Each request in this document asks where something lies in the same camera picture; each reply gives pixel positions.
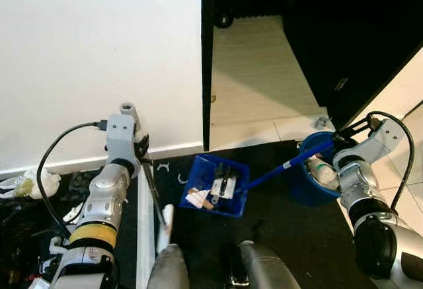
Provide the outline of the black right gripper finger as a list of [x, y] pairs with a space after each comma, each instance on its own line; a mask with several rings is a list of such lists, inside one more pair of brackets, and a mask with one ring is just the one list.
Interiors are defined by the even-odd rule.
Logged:
[[351, 149], [356, 147], [360, 142], [354, 139], [355, 135], [363, 132], [362, 130], [339, 130], [333, 132], [332, 143], [335, 149]]
[[347, 128], [335, 131], [334, 137], [351, 139], [360, 132], [371, 131], [372, 129], [373, 128], [371, 127], [371, 122], [369, 120], [359, 120], [359, 122], [353, 123]]

